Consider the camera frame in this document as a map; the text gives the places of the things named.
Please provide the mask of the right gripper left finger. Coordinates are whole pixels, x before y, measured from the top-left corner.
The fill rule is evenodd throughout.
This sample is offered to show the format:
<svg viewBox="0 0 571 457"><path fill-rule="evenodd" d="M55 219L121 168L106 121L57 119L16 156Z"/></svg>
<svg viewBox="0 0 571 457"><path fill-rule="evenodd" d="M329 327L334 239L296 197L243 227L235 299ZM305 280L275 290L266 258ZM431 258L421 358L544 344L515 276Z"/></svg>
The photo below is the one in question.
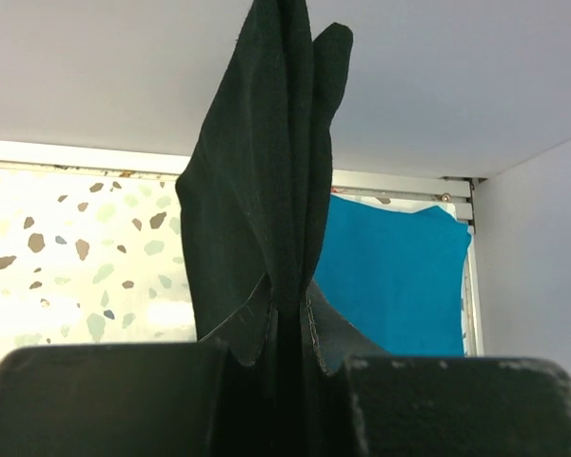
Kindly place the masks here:
<svg viewBox="0 0 571 457"><path fill-rule="evenodd" d="M268 456L269 284L197 343L19 348L0 362L0 456Z"/></svg>

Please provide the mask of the black t shirt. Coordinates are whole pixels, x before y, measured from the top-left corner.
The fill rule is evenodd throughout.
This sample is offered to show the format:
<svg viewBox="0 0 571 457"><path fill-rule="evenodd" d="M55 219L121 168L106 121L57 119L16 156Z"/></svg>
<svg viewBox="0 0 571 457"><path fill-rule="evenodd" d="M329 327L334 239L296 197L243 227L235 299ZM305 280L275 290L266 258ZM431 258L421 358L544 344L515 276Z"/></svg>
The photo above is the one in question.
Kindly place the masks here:
<svg viewBox="0 0 571 457"><path fill-rule="evenodd" d="M270 456L306 447L300 313L352 45L341 24L313 35L303 1L254 2L176 182L196 334L241 353L252 390L236 425Z"/></svg>

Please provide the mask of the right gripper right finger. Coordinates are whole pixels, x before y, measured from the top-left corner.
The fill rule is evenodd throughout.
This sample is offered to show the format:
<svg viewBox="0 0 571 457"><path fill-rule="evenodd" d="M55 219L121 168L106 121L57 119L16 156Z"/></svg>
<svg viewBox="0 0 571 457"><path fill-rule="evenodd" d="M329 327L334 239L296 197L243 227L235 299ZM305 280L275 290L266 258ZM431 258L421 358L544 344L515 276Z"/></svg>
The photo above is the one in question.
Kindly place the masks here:
<svg viewBox="0 0 571 457"><path fill-rule="evenodd" d="M387 353L320 289L304 305L311 456L571 456L571 377L537 358Z"/></svg>

